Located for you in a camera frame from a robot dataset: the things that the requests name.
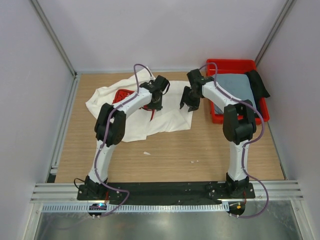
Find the white t shirt red print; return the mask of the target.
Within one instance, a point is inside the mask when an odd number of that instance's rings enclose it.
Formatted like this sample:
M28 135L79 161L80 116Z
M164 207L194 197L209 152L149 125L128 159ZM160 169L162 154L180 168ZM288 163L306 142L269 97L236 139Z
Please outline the white t shirt red print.
M181 97L187 81L171 81L168 92L162 98L162 109L152 113L139 109L131 114L125 123L123 142L143 141L147 136L162 132L189 130L193 113L188 107L180 109ZM122 79L111 86L97 88L92 97L85 103L89 112L97 118L104 103L112 104L120 90L136 91L134 75Z

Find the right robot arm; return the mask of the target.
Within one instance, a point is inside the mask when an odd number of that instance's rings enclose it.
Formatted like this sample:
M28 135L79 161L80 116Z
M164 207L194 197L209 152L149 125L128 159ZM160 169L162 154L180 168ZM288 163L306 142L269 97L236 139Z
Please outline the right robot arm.
M242 101L222 88L214 77L202 76L199 69L187 73L190 86L186 86L180 108L199 109L202 98L217 103L223 110L222 131L229 141L230 161L226 173L225 192L231 198L243 198L249 187L247 171L249 141L257 130L255 113L249 100Z

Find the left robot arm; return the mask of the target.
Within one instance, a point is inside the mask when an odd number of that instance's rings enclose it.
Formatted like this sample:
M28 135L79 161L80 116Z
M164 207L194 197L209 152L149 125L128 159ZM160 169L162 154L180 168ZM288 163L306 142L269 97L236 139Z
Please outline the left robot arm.
M78 200L101 200L114 189L107 185L109 165L116 146L125 136L127 118L144 107L160 111L169 87L170 82L159 75L140 84L137 91L123 100L102 105L94 127L97 140L94 161L84 183L78 187Z

